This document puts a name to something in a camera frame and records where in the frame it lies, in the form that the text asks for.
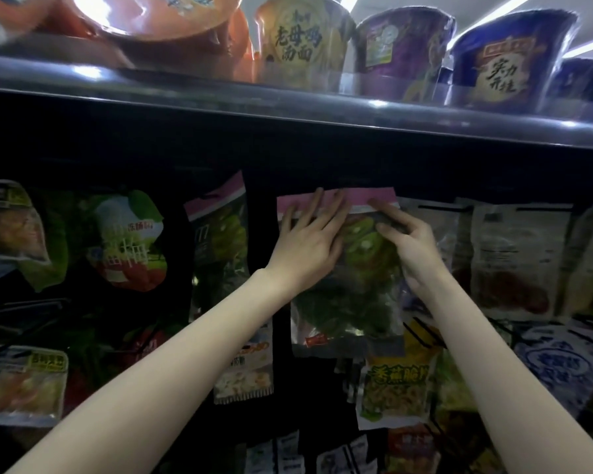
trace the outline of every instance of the forearm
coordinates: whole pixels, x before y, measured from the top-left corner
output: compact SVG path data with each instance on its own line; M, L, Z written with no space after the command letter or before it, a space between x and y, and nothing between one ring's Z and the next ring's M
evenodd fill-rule
M233 294L109 382L10 473L149 473L254 332L290 300L259 270Z
M510 474L593 474L593 440L447 272L425 300Z

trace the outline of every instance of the store shelf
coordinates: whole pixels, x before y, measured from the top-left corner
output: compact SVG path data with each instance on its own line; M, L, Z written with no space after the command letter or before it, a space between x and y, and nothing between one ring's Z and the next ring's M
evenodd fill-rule
M351 85L351 74L343 85ZM0 56L0 92L593 149L593 123Z

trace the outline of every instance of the ceiling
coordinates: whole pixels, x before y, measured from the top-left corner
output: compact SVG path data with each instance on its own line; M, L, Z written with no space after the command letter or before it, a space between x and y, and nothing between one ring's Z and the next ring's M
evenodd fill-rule
M250 25L251 39L255 47L257 41L257 25L255 23L255 10L266 0L243 0L241 7L248 18ZM466 27L490 13L507 0L358 0L352 11L356 22L360 22L367 16L379 13L389 8L399 6L435 6L457 19L457 32L460 33ZM518 10L536 8L562 8L575 11L580 15L580 29L573 40L572 47L582 45L593 40L593 0L530 0L520 6ZM593 58L593 51L581 55L582 57ZM345 71L351 69L353 53L348 53Z

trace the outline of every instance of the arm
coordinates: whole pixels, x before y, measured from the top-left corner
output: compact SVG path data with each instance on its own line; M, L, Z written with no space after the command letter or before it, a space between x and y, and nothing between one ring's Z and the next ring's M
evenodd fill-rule
M286 213L272 258L245 284L95 392L8 472L150 473L254 332L329 273L342 246L340 193L310 223L323 191L291 229Z
M498 335L450 275L431 228L396 208L373 206L410 234L379 225L393 241L404 274L433 314L510 474L593 474L593 439Z

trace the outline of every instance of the fluorescent light tube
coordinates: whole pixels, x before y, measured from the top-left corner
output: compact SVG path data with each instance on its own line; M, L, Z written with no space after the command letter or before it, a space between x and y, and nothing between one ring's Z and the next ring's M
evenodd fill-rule
M574 56L581 55L582 53L586 53L589 51L593 51L593 41L589 41L584 45L580 45L572 50L569 50L567 53L565 53L564 57L573 58Z
M514 11L516 8L518 8L519 6L521 6L524 3L527 3L528 1L530 1L530 0L507 0L505 3L503 3L501 6L499 6L496 10L488 13L483 18L481 18L479 21L476 21L473 25L466 28L466 30L463 31L461 33L461 35L464 34L466 31L476 28L477 26L479 26L483 23L487 23L489 21L497 19L499 16L507 15L508 13ZM455 45L455 42L459 39L459 37L461 35L457 35L455 38L453 38L450 41L450 43L448 44L449 50Z
M351 12L353 10L353 7L356 6L357 1L358 0L340 0L340 4L344 6L348 12Z

